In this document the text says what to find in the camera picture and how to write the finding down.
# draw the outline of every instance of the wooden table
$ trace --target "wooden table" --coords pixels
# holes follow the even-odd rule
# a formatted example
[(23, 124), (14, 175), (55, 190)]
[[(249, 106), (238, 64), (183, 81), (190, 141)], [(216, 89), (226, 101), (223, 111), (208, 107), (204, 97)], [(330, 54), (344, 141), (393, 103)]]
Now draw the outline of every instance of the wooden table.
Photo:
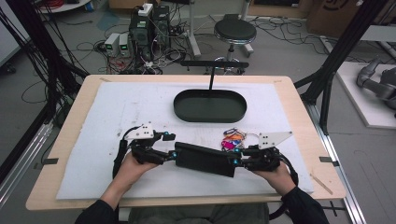
[[(61, 186), (69, 155), (78, 140), (79, 132), (91, 108), (98, 88), (102, 82), (209, 82), (210, 76), (109, 76), (91, 75), (87, 77), (78, 93), (78, 97), (62, 127), (49, 154), (50, 158), (59, 158), (57, 164), (45, 165), (27, 200), (29, 210), (50, 210), (68, 208), (86, 208), (94, 200), (56, 200)], [(216, 76), (216, 82), (223, 83), (269, 83), (274, 84), (277, 94), (289, 120), (298, 147), (301, 150), (308, 173), (314, 185), (314, 199), (342, 199), (345, 189), (331, 162), (321, 162), (319, 157), (328, 157), (317, 131), (309, 118), (300, 95), (289, 77), (266, 76)], [(214, 203), (255, 203), (280, 201), (279, 196), (219, 196), (219, 197), (182, 197), (161, 199), (125, 199), (120, 206), (184, 205)]]

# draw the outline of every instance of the small colorful items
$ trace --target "small colorful items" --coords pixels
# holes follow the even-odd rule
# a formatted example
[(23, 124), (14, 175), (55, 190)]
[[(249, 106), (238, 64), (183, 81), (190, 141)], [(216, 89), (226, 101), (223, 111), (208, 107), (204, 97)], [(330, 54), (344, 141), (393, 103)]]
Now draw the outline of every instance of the small colorful items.
[(234, 151), (236, 148), (244, 147), (246, 134), (236, 128), (225, 131), (224, 138), (221, 141), (223, 151)]

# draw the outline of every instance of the person's right hand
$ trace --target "person's right hand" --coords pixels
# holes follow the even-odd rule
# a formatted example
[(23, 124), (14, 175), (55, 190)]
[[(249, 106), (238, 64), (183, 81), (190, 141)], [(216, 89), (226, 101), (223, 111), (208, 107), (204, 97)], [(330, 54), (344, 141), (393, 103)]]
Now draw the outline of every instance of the person's right hand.
[(119, 172), (103, 193), (101, 200), (108, 203), (114, 210), (122, 195), (131, 188), (140, 176), (156, 166), (158, 165), (148, 162), (140, 164), (131, 152), (127, 153)]
[(252, 171), (254, 174), (261, 176), (266, 179), (268, 183), (273, 187), (276, 192), (280, 195), (289, 193), (296, 187), (291, 176), (289, 174), (288, 167), (281, 161), (280, 165), (273, 171)]

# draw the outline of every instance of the cardboard box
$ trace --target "cardboard box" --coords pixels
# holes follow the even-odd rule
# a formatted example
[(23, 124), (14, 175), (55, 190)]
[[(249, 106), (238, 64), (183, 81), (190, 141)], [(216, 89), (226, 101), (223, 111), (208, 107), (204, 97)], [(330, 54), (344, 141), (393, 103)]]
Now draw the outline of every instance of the cardboard box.
[(141, 7), (145, 3), (153, 3), (152, 0), (108, 0), (110, 8), (129, 8)]
[(302, 12), (309, 12), (314, 5), (315, 0), (300, 0), (298, 4), (298, 9)]
[(294, 19), (306, 18), (308, 15), (307, 12), (302, 12), (297, 7), (255, 5), (254, 2), (251, 2), (247, 14), (249, 16), (284, 17)]
[(309, 33), (339, 37), (359, 9), (358, 0), (315, 1), (306, 20)]

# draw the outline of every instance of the floor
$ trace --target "floor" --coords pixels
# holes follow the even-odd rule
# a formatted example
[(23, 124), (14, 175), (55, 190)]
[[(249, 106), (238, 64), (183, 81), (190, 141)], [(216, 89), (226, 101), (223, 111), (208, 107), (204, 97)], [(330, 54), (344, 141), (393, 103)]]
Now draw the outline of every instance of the floor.
[[(81, 64), (91, 74), (104, 74), (105, 61), (101, 55), (92, 52), (92, 44), (104, 40), (105, 36), (113, 32), (125, 32), (128, 27), (128, 14), (112, 12), (105, 7), (99, 8), (92, 13), (81, 10), (60, 13), (56, 19), (60, 22), (59, 27), (64, 35), (68, 47), (73, 50)], [(213, 34), (213, 19), (218, 21), (220, 17), (202, 17), (196, 19), (197, 41), (202, 52), (201, 60), (214, 60), (226, 53), (228, 46), (218, 41)], [(283, 25), (283, 31), (288, 39), (309, 35), (304, 26), (304, 21), (281, 21), (288, 22)], [(308, 38), (307, 42), (292, 40), (294, 44), (283, 38), (279, 27), (274, 28), (273, 23), (260, 21), (261, 28), (258, 29), (256, 40), (251, 44), (255, 52), (249, 58), (237, 49), (235, 58), (250, 64), (246, 75), (271, 75), (288, 76), (293, 81), (300, 80), (317, 71), (326, 60), (326, 51), (316, 38)], [(395, 63), (389, 56), (379, 49), (375, 43), (360, 42), (348, 61), (368, 62), (375, 55), (380, 55), (384, 62)], [(35, 75), (33, 66), (22, 52), (17, 53), (11, 62), (17, 68), (16, 74), (8, 74), (1, 70), (0, 74), (0, 162), (3, 162), (7, 154), (14, 148), (23, 133), (29, 127), (35, 116), (43, 106), (38, 103), (44, 100), (44, 85), (37, 83), (38, 76)], [(185, 67), (174, 63), (163, 69), (164, 74), (189, 74), (201, 75), (205, 72), (203, 68), (191, 68), (187, 71)], [(359, 117), (358, 112), (348, 99), (345, 90), (337, 78), (333, 81), (332, 99), (329, 113), (329, 133), (332, 143), (340, 158), (349, 183), (357, 197), (361, 210), (367, 223), (395, 223), (396, 214), (396, 177), (391, 173), (395, 169), (394, 158), (396, 158), (396, 134), (395, 130), (366, 128)], [(42, 147), (40, 153), (32, 164), (32, 167), (23, 176), (19, 185), (13, 190), (6, 204), (0, 210), (0, 223), (73, 223), (80, 210), (31, 212), (25, 208), (25, 202), (37, 179), (40, 170), (35, 169), (44, 155), (45, 150), (50, 148), (50, 143), (59, 132), (55, 128), (49, 140)], [(321, 202), (323, 206), (331, 206), (331, 202)], [(341, 201), (332, 202), (335, 207), (344, 207)], [(278, 204), (271, 203), (270, 211), (274, 211)], [(343, 210), (325, 210), (331, 223), (350, 223), (347, 213)], [(286, 217), (280, 217), (271, 223), (291, 223)]]

